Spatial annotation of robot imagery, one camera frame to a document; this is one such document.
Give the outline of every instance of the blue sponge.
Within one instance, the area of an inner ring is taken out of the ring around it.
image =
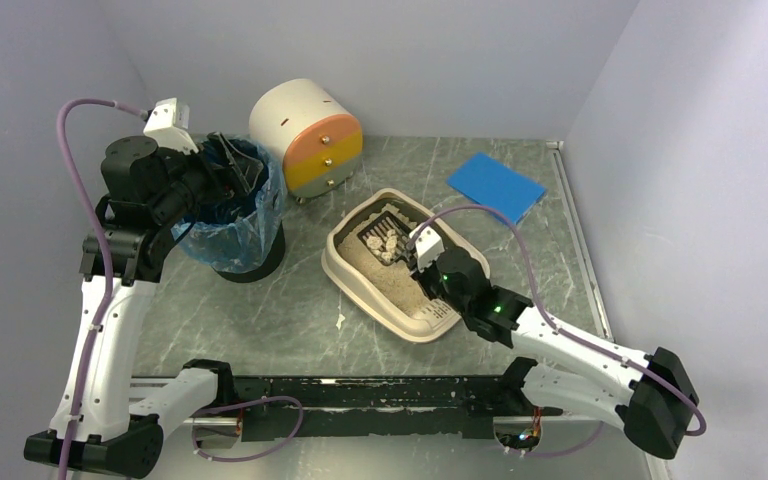
[[[446,183],[473,202],[499,210],[513,223],[546,193],[542,185],[484,153],[467,160]]]

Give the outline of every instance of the robotic arm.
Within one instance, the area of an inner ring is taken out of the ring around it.
[[[105,282],[99,242],[90,234],[80,267],[85,280],[81,329],[66,389],[48,430],[27,439],[28,460],[57,465],[67,425],[75,420],[70,468],[142,478],[154,467],[163,439],[193,412],[236,400],[227,364],[194,360],[172,382],[129,406],[142,322],[163,262],[176,244],[172,226],[202,205],[248,194],[251,179],[246,174],[255,171],[245,168],[251,159],[231,154],[221,134],[207,141],[228,155],[220,155],[218,164],[209,162],[186,132],[187,112],[176,99],[158,102],[145,136],[119,139],[105,152],[101,173],[109,194],[96,214],[113,257],[113,300],[105,319],[93,326]],[[79,364],[92,329],[97,337],[84,377]],[[80,415],[73,417],[70,396],[79,382],[86,387]]]
[[[154,468],[164,439],[194,412],[263,395],[292,395],[301,399],[306,409],[312,408],[300,436],[366,434],[374,425],[383,434],[460,431],[466,436],[469,431],[477,435],[472,438],[487,438],[481,436],[484,430],[477,431],[487,426],[486,420],[529,415],[538,406],[601,420],[623,429],[635,445],[652,455],[675,456],[693,412],[674,393],[629,365],[647,365],[696,404],[696,392],[676,355],[663,348],[653,355],[631,350],[560,320],[550,325],[530,299],[492,285],[465,250],[445,248],[433,228],[419,232],[406,255],[425,294],[451,305],[481,338],[554,361],[576,373],[518,358],[505,375],[470,377],[468,384],[466,377],[455,376],[235,377],[227,363],[192,360],[176,378],[155,382],[150,394],[132,403],[131,371],[137,340],[164,260],[176,245],[172,226],[200,206],[249,194],[262,168],[256,160],[235,151],[221,134],[210,135],[207,141],[225,155],[220,154],[218,162],[209,161],[186,131],[188,114],[186,106],[176,99],[158,102],[144,136],[117,140],[105,152],[101,171],[109,194],[99,202],[96,214],[113,257],[113,300],[106,318],[94,326],[92,317],[104,293],[104,268],[99,241],[90,234],[83,242],[80,267],[85,280],[81,330],[66,389],[49,428],[27,438],[27,460],[58,465],[67,425],[76,421],[70,469],[143,478]],[[96,330],[96,345],[84,376],[79,364],[90,330]],[[614,352],[622,360],[610,359],[585,344]],[[80,414],[72,416],[70,396],[81,382],[86,388]],[[419,390],[424,390],[421,397]],[[247,391],[257,395],[248,398]],[[417,396],[400,396],[402,391],[416,391]],[[381,398],[389,400],[379,405],[376,402]],[[393,409],[404,409],[411,415],[394,423]],[[339,418],[335,412],[346,417],[347,427],[339,432],[333,429]],[[268,417],[264,411],[247,415],[251,423],[245,437],[274,438],[271,425],[293,421],[296,416],[297,411],[282,411],[280,407],[273,407]],[[423,420],[429,417],[437,423]],[[359,423],[360,418],[369,423]],[[420,422],[411,423],[412,419]],[[281,425],[278,428],[289,431]]]
[[[448,303],[481,338],[576,372],[545,365],[532,368],[523,385],[529,402],[601,420],[623,430],[640,449],[660,458],[675,457],[693,412],[673,393],[629,365],[646,365],[698,404],[678,356],[660,347],[654,355],[632,350],[558,319],[550,325],[530,299],[492,285],[466,250],[445,248],[432,228],[421,229],[411,234],[416,236],[416,243],[408,257],[412,276],[428,298]],[[621,360],[597,349],[613,352]]]

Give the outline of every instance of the black litter scoop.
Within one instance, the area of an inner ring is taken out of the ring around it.
[[[385,211],[358,232],[358,238],[382,265],[389,266],[404,258],[410,232],[405,222]]]
[[[208,134],[207,141],[216,152],[217,162],[234,172],[231,177],[234,190],[246,196],[251,194],[257,186],[260,173],[264,170],[263,162],[240,151],[220,132]]]

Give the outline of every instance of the white container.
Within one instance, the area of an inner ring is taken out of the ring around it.
[[[284,165],[296,198],[321,195],[350,177],[360,161],[360,122],[312,80],[282,83],[257,101],[249,134]]]
[[[441,300],[429,300],[417,313],[408,316],[385,297],[372,282],[349,264],[337,251],[338,242],[349,235],[358,219],[365,219],[378,210],[382,201],[395,200],[404,206],[402,212],[415,222],[431,217],[432,212],[402,192],[391,188],[379,190],[369,200],[349,212],[332,230],[322,251],[322,268],[330,278],[357,306],[369,316],[387,327],[396,335],[415,343],[426,343],[439,338],[461,319],[460,315]],[[463,247],[478,260],[484,274],[490,277],[490,265],[481,252],[470,245],[442,220],[433,225],[441,237],[448,238],[455,245]]]

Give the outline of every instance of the white wall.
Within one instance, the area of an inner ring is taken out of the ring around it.
[[[677,479],[768,478],[768,2],[641,1],[566,146],[617,337],[709,419]]]
[[[66,381],[80,320],[80,210],[54,135],[78,96],[146,105],[145,88],[94,2],[0,1],[0,479],[41,478],[22,458]],[[90,191],[107,144],[138,121],[78,107],[68,133]]]
[[[319,82],[369,133],[562,138],[637,0],[101,0],[155,99],[247,132],[267,90]]]

